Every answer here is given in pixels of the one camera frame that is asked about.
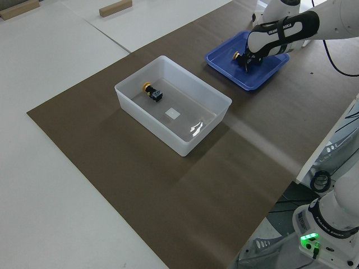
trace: brown paper sheet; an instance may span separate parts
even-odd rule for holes
[[[28,112],[170,269],[226,268],[358,92],[319,41],[255,92],[209,67],[205,53],[249,29],[255,4],[230,2]],[[233,100],[187,157],[126,114],[114,91],[159,55]]]

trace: white plastic bin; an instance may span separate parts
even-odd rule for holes
[[[163,93],[159,102],[142,90],[146,82]],[[121,108],[181,156],[222,121],[232,103],[166,56],[116,84],[115,90]]]

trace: white square sticker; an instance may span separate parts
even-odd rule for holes
[[[181,115],[178,111],[173,108],[170,108],[166,111],[166,115],[170,116],[172,119],[177,119]]]

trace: black electronic component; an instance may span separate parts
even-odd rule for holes
[[[142,87],[143,91],[147,92],[147,95],[149,96],[149,98],[151,98],[152,100],[158,102],[159,100],[162,99],[163,97],[163,93],[159,90],[156,90],[155,88],[153,88],[151,86],[151,83],[146,82],[143,87]]]

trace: blue plastic tray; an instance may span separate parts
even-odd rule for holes
[[[206,54],[207,63],[247,91],[255,90],[289,61],[287,53],[265,57],[262,64],[250,65],[249,72],[232,59],[245,51],[250,31],[241,31]]]

